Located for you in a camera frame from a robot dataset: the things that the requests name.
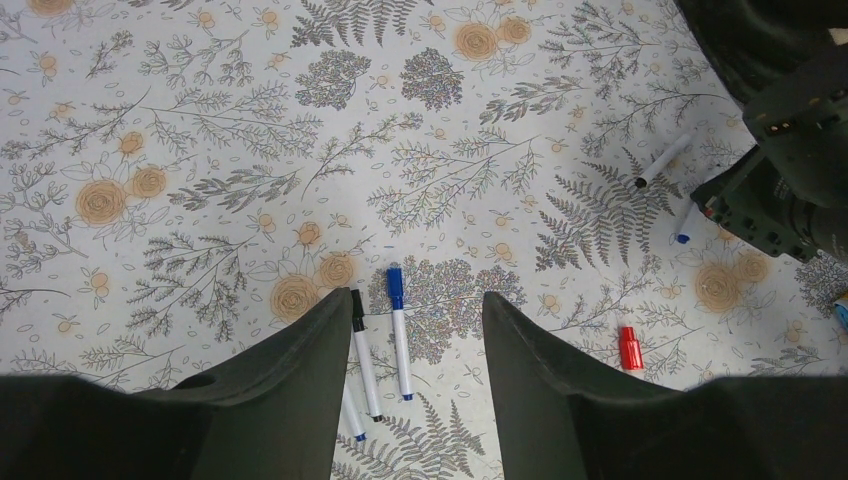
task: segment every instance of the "red marker cap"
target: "red marker cap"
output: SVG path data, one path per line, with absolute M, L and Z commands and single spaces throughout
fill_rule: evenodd
M 642 370 L 642 349 L 633 327 L 621 327 L 618 338 L 618 348 L 621 354 L 621 368 L 624 370 Z

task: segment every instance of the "table surface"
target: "table surface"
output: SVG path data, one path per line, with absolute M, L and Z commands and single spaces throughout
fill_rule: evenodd
M 352 350 L 369 440 L 340 424 L 334 476 L 489 480 L 485 291 L 612 366 L 635 327 L 645 378 L 674 388 L 843 372 L 846 269 L 706 220 L 671 241 L 752 145 L 671 0 L 4 5 L 0 371 L 173 387 L 360 288 L 388 419 L 365 416 Z

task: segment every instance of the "floral tablecloth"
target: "floral tablecloth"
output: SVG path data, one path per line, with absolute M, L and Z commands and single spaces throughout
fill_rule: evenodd
M 10 0 L 0 88 L 0 370 L 168 388 L 360 288 L 388 418 L 335 478 L 502 478 L 488 290 L 674 388 L 848 358 L 844 267 L 671 241 L 752 144 L 671 0 Z

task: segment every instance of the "black marker cap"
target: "black marker cap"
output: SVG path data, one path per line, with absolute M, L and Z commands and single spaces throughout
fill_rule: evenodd
M 353 331 L 361 332 L 365 330 L 365 322 L 362 317 L 365 316 L 365 310 L 362 308 L 362 297 L 359 295 L 359 290 L 351 290 L 350 296 L 353 298 Z

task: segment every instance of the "blue object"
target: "blue object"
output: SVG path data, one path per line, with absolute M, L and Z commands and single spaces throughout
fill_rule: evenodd
M 848 330 L 848 308 L 842 305 L 836 306 L 836 318 L 842 323 L 842 328 Z
M 392 310 L 403 310 L 403 275 L 398 267 L 386 271 L 389 284 L 389 298 L 392 299 Z

